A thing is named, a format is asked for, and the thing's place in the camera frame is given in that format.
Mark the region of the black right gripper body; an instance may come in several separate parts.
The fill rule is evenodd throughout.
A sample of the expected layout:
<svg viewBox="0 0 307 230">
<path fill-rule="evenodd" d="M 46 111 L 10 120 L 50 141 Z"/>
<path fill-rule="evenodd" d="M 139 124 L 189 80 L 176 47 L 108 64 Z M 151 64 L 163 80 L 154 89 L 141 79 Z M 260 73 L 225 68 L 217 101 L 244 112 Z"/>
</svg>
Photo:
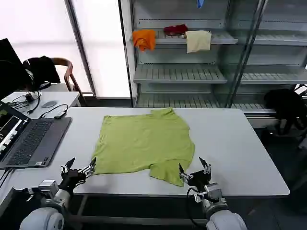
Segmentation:
<svg viewBox="0 0 307 230">
<path fill-rule="evenodd" d="M 205 170 L 197 171 L 189 175 L 187 184 L 190 186 L 205 186 L 210 183 L 212 178 L 211 172 Z"/>
</svg>

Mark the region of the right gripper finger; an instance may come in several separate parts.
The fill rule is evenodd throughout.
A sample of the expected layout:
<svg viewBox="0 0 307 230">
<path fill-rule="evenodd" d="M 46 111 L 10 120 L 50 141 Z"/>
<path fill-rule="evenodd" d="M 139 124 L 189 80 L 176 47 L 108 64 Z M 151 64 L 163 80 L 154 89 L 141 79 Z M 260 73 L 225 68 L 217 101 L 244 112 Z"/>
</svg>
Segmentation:
<svg viewBox="0 0 307 230">
<path fill-rule="evenodd" d="M 201 157 L 199 157 L 199 160 L 202 164 L 202 166 L 204 167 L 203 169 L 203 173 L 211 173 L 211 165 L 208 164 L 204 159 L 202 159 Z"/>
<path fill-rule="evenodd" d="M 190 180 L 193 178 L 193 175 L 190 174 L 186 174 L 183 167 L 181 166 L 181 164 L 179 163 L 179 177 L 182 180 Z"/>
</svg>

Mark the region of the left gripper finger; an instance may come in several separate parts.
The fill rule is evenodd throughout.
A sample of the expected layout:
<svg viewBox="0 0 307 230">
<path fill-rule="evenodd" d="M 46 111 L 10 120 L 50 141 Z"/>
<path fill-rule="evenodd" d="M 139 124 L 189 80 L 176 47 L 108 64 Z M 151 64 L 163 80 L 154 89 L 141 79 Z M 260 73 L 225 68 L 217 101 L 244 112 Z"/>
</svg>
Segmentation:
<svg viewBox="0 0 307 230">
<path fill-rule="evenodd" d="M 85 175 L 86 178 L 90 177 L 95 172 L 96 166 L 96 157 L 94 157 L 89 165 L 83 169 L 81 169 L 81 174 Z"/>
<path fill-rule="evenodd" d="M 72 159 L 68 160 L 65 165 L 62 165 L 61 166 L 61 173 L 67 173 L 69 171 L 69 169 L 71 168 L 71 166 L 73 165 L 74 161 L 75 161 L 75 158 L 72 158 Z"/>
</svg>

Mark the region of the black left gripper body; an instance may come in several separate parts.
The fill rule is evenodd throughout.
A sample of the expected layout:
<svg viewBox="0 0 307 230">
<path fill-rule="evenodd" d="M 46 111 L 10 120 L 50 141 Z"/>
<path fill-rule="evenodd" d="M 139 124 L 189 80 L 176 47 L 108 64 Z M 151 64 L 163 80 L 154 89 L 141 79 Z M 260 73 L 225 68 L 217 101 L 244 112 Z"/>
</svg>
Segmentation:
<svg viewBox="0 0 307 230">
<path fill-rule="evenodd" d="M 73 192 L 73 190 L 85 183 L 86 174 L 82 169 L 68 169 L 61 171 L 62 181 L 59 184 L 59 189 L 67 192 Z"/>
</svg>

